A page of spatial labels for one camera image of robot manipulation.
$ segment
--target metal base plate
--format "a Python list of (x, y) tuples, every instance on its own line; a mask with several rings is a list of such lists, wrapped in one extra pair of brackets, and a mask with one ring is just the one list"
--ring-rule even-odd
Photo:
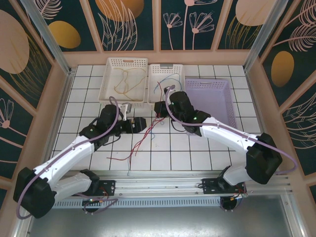
[(204, 194), (235, 194), (239, 193), (239, 189), (243, 190), (243, 183), (239, 183), (236, 186), (231, 186), (226, 191), (219, 189), (214, 185), (216, 179), (202, 179), (202, 188)]

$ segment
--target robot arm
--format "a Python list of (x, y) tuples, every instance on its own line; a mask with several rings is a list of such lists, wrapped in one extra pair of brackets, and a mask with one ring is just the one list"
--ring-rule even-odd
[[(170, 90), (167, 97), (169, 110), (176, 119), (185, 124), (182, 126), (188, 133), (217, 140), (244, 156), (244, 163), (228, 166), (221, 172), (216, 182), (219, 189), (225, 191), (248, 180), (267, 184), (282, 163), (282, 157), (278, 152), (253, 141), (258, 140), (276, 147), (270, 135), (263, 133), (261, 136), (256, 136), (245, 133), (221, 123), (203, 111), (195, 110), (183, 91)], [(155, 112), (161, 117), (169, 116), (166, 103), (162, 101), (155, 103)]]
[[(95, 193), (99, 187), (99, 177), (92, 171), (82, 170), (73, 177), (63, 180), (60, 179), (80, 160), (90, 156), (101, 146), (106, 145), (109, 141), (109, 137), (120, 137), (120, 135), (124, 133), (138, 133), (143, 131), (146, 128), (146, 120), (144, 118), (135, 118), (134, 120), (126, 119), (126, 110), (130, 109), (130, 105), (124, 106), (123, 104), (120, 110), (122, 120), (117, 121), (107, 135), (93, 142), (83, 143), (91, 138), (102, 135), (114, 123), (116, 106), (105, 106), (105, 108), (102, 109), (100, 117), (85, 127), (79, 133), (79, 136), (58, 155), (33, 170), (27, 167), (22, 169), (17, 177), (13, 199), (18, 202), (27, 184), (43, 170), (45, 170), (45, 172), (31, 184), (21, 202), (21, 205), (36, 218), (44, 216), (53, 207), (56, 201), (76, 193), (86, 191)], [(82, 144), (59, 158), (60, 154), (63, 154), (69, 148), (73, 148), (74, 145), (78, 143)], [(47, 168), (47, 166), (56, 159), (58, 159), (56, 163)]]

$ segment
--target red wire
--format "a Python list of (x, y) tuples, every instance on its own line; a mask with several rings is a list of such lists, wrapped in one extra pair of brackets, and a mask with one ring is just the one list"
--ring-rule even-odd
[(161, 122), (161, 121), (163, 121), (163, 120), (164, 120), (164, 118), (157, 120), (157, 116), (156, 116), (155, 120), (152, 122), (152, 124), (150, 125), (150, 127), (146, 130), (146, 132), (145, 132), (143, 138), (142, 138), (140, 141), (138, 141), (138, 142), (134, 145), (134, 147), (133, 147), (133, 149), (131, 150), (131, 152), (130, 152), (130, 154), (129, 154), (128, 157), (126, 157), (126, 158), (124, 158), (124, 159), (117, 159), (117, 158), (108, 158), (108, 159), (115, 159), (115, 160), (119, 160), (119, 161), (123, 161), (123, 160), (129, 159), (129, 165), (131, 165), (132, 155), (133, 155), (135, 149), (137, 148), (137, 151), (138, 151), (140, 145), (141, 145), (142, 142), (145, 140), (145, 138), (146, 138), (147, 135), (150, 133), (150, 131), (154, 128), (154, 126), (156, 126), (157, 123), (159, 123), (159, 122)]
[(105, 191), (105, 188), (103, 188), (103, 187), (99, 187), (99, 189), (101, 189), (103, 192), (104, 192), (104, 195), (103, 195), (103, 197), (102, 198), (104, 198), (105, 197), (105, 195), (107, 196), (107, 199), (109, 198), (109, 195), (108, 195), (108, 193), (107, 193), (107, 191)]
[(238, 188), (239, 192), (245, 193), (244, 190), (242, 190), (240, 187), (238, 187), (237, 185), (235, 185), (235, 186), (236, 186), (236, 188)]
[[(158, 85), (159, 85), (159, 87), (160, 87), (160, 101), (161, 101), (161, 99), (162, 99), (162, 87), (161, 87), (161, 84), (160, 84), (158, 81), (157, 81), (157, 83), (158, 83)], [(138, 149), (140, 148), (142, 142), (146, 139), (147, 135), (148, 135), (148, 134), (151, 132), (151, 130), (157, 125), (157, 123), (159, 123), (159, 122), (161, 122), (161, 121), (164, 120), (164, 118), (157, 120), (159, 117), (160, 117), (160, 114), (157, 114), (157, 115), (156, 115), (156, 118), (155, 118), (154, 121), (152, 122), (151, 126), (146, 130), (146, 132), (145, 132), (143, 138), (142, 138), (140, 141), (138, 141), (138, 142), (134, 145), (134, 147), (133, 147), (133, 149), (130, 151), (130, 154), (129, 154), (128, 157), (126, 157), (126, 158), (124, 158), (124, 159), (117, 159), (117, 158), (108, 158), (108, 159), (115, 159), (115, 160), (120, 160), (120, 161), (129, 159), (129, 165), (131, 165), (132, 155), (133, 155), (135, 149), (137, 149), (137, 150), (136, 150), (136, 153), (135, 153), (135, 156), (136, 156), (136, 155), (137, 155), (137, 152), (138, 152)]]

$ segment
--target white tile floor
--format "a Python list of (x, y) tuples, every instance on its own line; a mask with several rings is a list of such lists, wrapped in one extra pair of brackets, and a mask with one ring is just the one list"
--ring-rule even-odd
[[(52, 156), (68, 146), (77, 134), (100, 114), (102, 108), (98, 103), (98, 93), (104, 69), (103, 65), (78, 66)], [(242, 66), (190, 65), (185, 66), (185, 76), (227, 80), (234, 102), (237, 129), (254, 134), (260, 133)], [(144, 117), (147, 126), (155, 119), (154, 112), (152, 113), (149, 107), (135, 109), (128, 117)], [(181, 125), (174, 125), (176, 129), (183, 130)], [(122, 135), (118, 142), (101, 147), (93, 155), (76, 164), (73, 170), (128, 170), (127, 160), (108, 158), (128, 157), (131, 148), (143, 138), (145, 131)], [(243, 160), (241, 155), (215, 140), (188, 136), (185, 132), (176, 131), (172, 128), (170, 119), (166, 118), (154, 127), (137, 155), (133, 155), (130, 169), (222, 170), (227, 165), (239, 164)]]

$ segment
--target flower illustration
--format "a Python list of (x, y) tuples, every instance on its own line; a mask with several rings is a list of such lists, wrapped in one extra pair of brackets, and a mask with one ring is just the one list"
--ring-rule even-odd
[[(8, 100), (7, 104), (5, 104), (5, 101), (3, 98), (0, 99), (0, 128), (9, 128), (12, 131), (26, 137), (25, 134), (13, 129), (12, 127), (10, 127), (10, 120), (12, 118), (12, 114), (13, 114), (13, 108), (14, 108), (14, 103), (11, 100)], [(9, 141), (3, 137), (0, 137), (0, 140), (9, 143), (11, 145), (14, 145), (16, 147), (19, 148), (23, 148), (23, 146), (16, 144), (15, 142)]]
[(163, 15), (163, 19), (164, 19), (164, 22), (166, 23), (167, 28), (168, 28), (170, 46), (171, 46), (171, 50), (173, 50), (172, 42), (171, 42), (170, 29), (174, 28), (174, 27), (182, 26), (183, 22), (180, 21), (181, 18), (179, 16), (179, 13), (171, 13), (170, 16), (169, 16), (168, 13), (165, 13)]
[(197, 13), (190, 14), (190, 24), (193, 32), (192, 49), (194, 49), (194, 39), (197, 33), (203, 33), (214, 30), (212, 13), (201, 13), (197, 18)]
[(186, 22), (187, 22), (187, 15), (188, 15), (188, 8), (189, 6), (194, 5), (207, 5), (216, 3), (217, 0), (184, 0), (186, 5), (186, 11), (184, 15), (184, 26), (183, 26), (183, 50), (186, 50)]
[(8, 100), (7, 106), (4, 99), (0, 99), (0, 127), (9, 128), (10, 120), (13, 114), (14, 103)]
[(194, 5), (207, 5), (216, 3), (217, 0), (184, 0), (184, 3), (187, 6), (194, 6)]

